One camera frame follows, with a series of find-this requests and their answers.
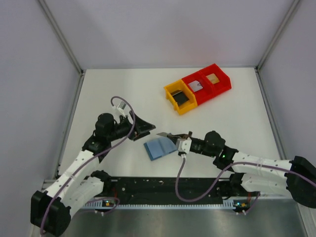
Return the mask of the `black credit card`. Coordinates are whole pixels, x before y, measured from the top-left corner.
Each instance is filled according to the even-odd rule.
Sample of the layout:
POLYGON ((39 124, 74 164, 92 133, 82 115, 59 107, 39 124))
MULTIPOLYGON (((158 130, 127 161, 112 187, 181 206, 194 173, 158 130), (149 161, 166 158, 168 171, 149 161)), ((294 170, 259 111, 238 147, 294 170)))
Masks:
POLYGON ((157 133, 158 136, 162 136, 162 137, 168 137, 168 136, 171 136, 172 134, 171 133, 167 133, 167 132, 160 132, 160 133, 157 133))

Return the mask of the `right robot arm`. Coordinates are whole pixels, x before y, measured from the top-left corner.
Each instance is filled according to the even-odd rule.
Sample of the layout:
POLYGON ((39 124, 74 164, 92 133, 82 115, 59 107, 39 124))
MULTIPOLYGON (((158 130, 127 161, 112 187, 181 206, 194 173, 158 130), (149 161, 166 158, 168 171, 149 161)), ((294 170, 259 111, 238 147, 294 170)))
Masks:
POLYGON ((316 206, 316 168, 304 157, 278 160, 251 156, 226 146, 216 131, 206 133, 204 139, 192 137, 191 132, 160 135, 176 145, 182 159, 188 153, 214 158, 218 169, 232 172, 230 184, 236 192, 277 194, 305 207, 316 206))

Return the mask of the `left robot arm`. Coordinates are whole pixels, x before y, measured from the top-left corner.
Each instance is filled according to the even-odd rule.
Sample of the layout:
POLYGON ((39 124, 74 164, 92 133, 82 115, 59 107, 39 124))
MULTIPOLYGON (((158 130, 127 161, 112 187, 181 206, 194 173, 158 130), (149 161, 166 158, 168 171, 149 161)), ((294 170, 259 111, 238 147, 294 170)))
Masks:
POLYGON ((30 222, 40 228, 42 235, 61 236, 87 202, 111 187, 109 174, 98 168, 114 148, 112 142, 136 141, 155 128, 132 111, 120 115, 119 121, 109 113, 99 115, 92 135, 68 169, 44 191, 32 195, 30 222))

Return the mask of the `blue leather card holder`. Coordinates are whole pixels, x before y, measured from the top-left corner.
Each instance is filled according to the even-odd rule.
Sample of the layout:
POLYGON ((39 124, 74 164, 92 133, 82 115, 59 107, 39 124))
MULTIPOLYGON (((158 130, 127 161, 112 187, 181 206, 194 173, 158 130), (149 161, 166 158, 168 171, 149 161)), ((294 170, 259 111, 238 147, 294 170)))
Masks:
POLYGON ((166 137, 160 137, 151 141, 145 142, 144 147, 149 156, 150 161, 164 157, 177 151, 175 144, 166 137))

